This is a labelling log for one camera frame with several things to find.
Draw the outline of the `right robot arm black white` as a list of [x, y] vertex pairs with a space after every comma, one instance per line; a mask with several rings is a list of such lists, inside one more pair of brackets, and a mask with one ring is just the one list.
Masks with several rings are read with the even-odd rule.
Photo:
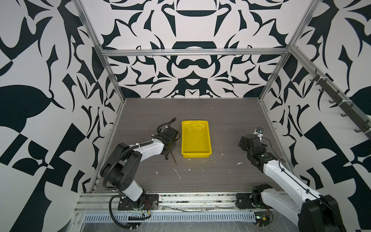
[[242, 136], [239, 147], [246, 152], [248, 160], [263, 174], [270, 177], [286, 193], [280, 194], [269, 184], [253, 187], [249, 196], [236, 195], [236, 206], [246, 209], [274, 209], [294, 223], [301, 232], [344, 232], [337, 201], [330, 195], [322, 195], [305, 185], [286, 167], [283, 159], [267, 151], [261, 142], [263, 128], [253, 134]]

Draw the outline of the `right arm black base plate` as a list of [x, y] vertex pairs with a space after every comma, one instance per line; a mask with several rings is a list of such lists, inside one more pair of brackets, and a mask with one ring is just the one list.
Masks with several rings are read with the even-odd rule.
[[259, 209], [262, 205], [254, 193], [237, 193], [236, 206], [239, 209]]

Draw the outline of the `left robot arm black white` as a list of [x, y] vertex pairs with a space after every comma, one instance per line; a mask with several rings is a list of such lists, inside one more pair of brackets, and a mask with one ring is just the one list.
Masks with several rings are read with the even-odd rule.
[[167, 127], [149, 141], [135, 145], [120, 143], [100, 170], [103, 188], [117, 192], [119, 197], [127, 197], [131, 203], [141, 207], [146, 191], [134, 180], [140, 163], [157, 155], [167, 159], [179, 138], [179, 131]]

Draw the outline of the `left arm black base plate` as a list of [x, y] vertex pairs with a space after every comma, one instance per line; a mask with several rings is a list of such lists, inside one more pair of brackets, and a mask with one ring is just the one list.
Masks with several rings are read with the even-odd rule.
[[129, 211], [134, 209], [152, 210], [158, 207], [159, 195], [146, 194], [141, 195], [137, 201], [133, 201], [128, 197], [121, 197], [118, 205], [119, 211]]

